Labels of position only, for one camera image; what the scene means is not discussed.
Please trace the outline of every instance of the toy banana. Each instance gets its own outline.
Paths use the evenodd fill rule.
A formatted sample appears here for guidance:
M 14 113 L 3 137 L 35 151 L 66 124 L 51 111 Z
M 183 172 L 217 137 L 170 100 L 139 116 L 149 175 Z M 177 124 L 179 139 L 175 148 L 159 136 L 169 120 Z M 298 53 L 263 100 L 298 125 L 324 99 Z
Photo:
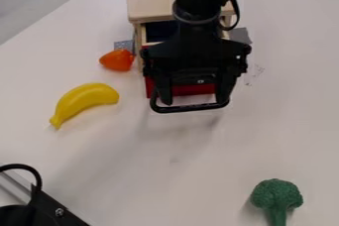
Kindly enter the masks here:
M 73 88 L 65 94 L 56 106 L 56 114 L 50 120 L 57 129 L 62 123 L 81 111 L 101 104 L 115 104 L 119 94 L 103 83 L 87 83 Z

